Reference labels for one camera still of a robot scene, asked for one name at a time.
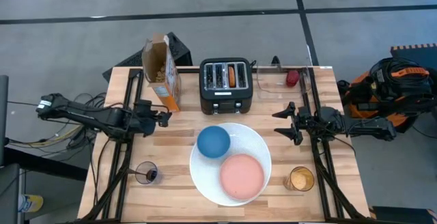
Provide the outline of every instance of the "black toaster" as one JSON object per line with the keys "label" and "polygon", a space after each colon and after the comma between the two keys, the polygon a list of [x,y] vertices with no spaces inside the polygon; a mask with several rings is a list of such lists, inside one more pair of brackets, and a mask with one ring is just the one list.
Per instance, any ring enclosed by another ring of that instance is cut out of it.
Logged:
{"label": "black toaster", "polygon": [[241,57],[205,59],[199,67],[199,88],[205,114],[247,113],[253,95],[251,65]]}

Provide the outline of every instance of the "wooden tabletop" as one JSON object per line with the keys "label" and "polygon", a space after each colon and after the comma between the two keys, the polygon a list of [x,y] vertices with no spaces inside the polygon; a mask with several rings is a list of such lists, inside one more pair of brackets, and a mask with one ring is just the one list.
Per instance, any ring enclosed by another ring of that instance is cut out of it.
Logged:
{"label": "wooden tabletop", "polygon": [[[105,104],[123,102],[129,68],[118,67],[112,71]],[[332,68],[314,68],[315,79],[322,106],[343,111]],[[144,186],[128,176],[126,197],[122,215],[123,222],[169,222],[169,221],[323,221],[322,205],[317,180],[307,192],[289,191],[283,186],[284,177],[297,166],[304,166],[316,175],[308,134],[303,131],[304,140],[295,146],[288,138],[274,132],[274,128],[290,127],[290,119],[272,117],[284,110],[289,101],[296,107],[303,106],[300,94],[293,100],[266,99],[260,92],[253,75],[253,102],[247,114],[204,115],[200,109],[198,74],[181,74],[181,112],[174,113],[167,128],[157,127],[152,136],[136,135],[130,168],[136,169],[144,161],[154,162],[163,179],[156,186]],[[311,91],[310,102],[313,103]],[[142,99],[160,104],[153,90],[143,85]],[[189,158],[197,135],[206,126],[223,122],[237,122],[251,127],[267,143],[272,158],[272,174],[264,192],[251,203],[238,207],[219,206],[206,199],[195,187],[190,176]],[[350,143],[342,135],[339,138]],[[96,168],[98,157],[107,137],[100,133],[93,151]],[[109,142],[103,152],[100,164],[98,194],[107,187],[114,142]],[[340,189],[356,209],[369,216],[368,206],[361,183],[360,173],[353,151],[338,141],[331,141],[335,172]],[[326,185],[330,211],[335,214],[332,192]],[[111,201],[110,217],[115,215],[118,188]],[[83,189],[78,218],[85,216],[93,206],[94,183],[91,167]]]}

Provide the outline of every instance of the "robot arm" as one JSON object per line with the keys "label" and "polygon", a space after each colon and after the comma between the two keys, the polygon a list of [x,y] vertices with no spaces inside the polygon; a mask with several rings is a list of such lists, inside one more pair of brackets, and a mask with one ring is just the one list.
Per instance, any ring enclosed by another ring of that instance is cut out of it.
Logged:
{"label": "robot arm", "polygon": [[36,112],[42,120],[66,118],[121,141],[132,133],[151,135],[156,122],[159,126],[166,127],[171,117],[169,112],[152,111],[153,105],[149,100],[139,100],[135,104],[135,112],[128,107],[113,107],[115,105],[95,109],[70,101],[61,94],[49,94],[41,97]]}
{"label": "robot arm", "polygon": [[291,128],[276,128],[274,131],[294,140],[295,145],[302,143],[303,137],[300,129],[305,129],[315,137],[334,139],[337,134],[351,136],[371,135],[377,139],[391,141],[396,137],[393,123],[383,117],[372,119],[352,119],[346,117],[332,107],[322,107],[318,117],[312,116],[308,108],[301,107],[294,115],[296,107],[290,102],[286,110],[273,114],[273,117],[292,118]]}

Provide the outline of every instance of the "white bowl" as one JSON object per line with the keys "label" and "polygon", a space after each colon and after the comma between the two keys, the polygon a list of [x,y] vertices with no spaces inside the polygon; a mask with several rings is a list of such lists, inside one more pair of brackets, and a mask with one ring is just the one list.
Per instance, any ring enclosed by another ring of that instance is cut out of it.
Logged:
{"label": "white bowl", "polygon": [[[193,146],[190,156],[190,174],[197,190],[216,204],[222,206],[241,206],[256,199],[266,188],[272,173],[272,159],[266,142],[252,128],[242,124],[219,124],[231,137],[231,146],[226,154],[220,158],[207,158]],[[261,164],[264,171],[264,185],[261,191],[251,199],[233,199],[226,194],[220,183],[220,168],[225,159],[235,154],[248,154]]]}

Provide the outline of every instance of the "concrete floor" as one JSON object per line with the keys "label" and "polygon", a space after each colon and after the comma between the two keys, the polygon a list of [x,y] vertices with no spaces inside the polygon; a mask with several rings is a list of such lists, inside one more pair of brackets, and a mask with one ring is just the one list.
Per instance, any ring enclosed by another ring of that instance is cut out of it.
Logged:
{"label": "concrete floor", "polygon": [[[437,0],[303,0],[306,8],[429,5]],[[225,10],[297,9],[296,0],[0,0],[0,20],[126,16]],[[308,14],[320,65],[351,81],[389,57],[394,45],[437,42],[437,10]],[[0,25],[1,74],[10,76],[10,100],[36,103],[60,92],[74,98],[107,88],[101,73],[138,51],[153,32],[173,31],[191,50],[194,64],[209,57],[245,57],[267,64],[306,65],[309,56],[297,14],[124,20],[89,23]],[[60,124],[41,122],[33,107],[10,105],[7,136],[30,141]],[[435,135],[436,122],[417,123]],[[370,206],[430,208],[437,211],[437,141],[410,130],[395,141],[353,140]],[[52,148],[60,150],[65,145]],[[88,153],[79,154],[81,161]],[[50,188],[51,181],[44,182]],[[33,219],[55,223],[75,218],[81,188],[70,191],[61,210]]]}

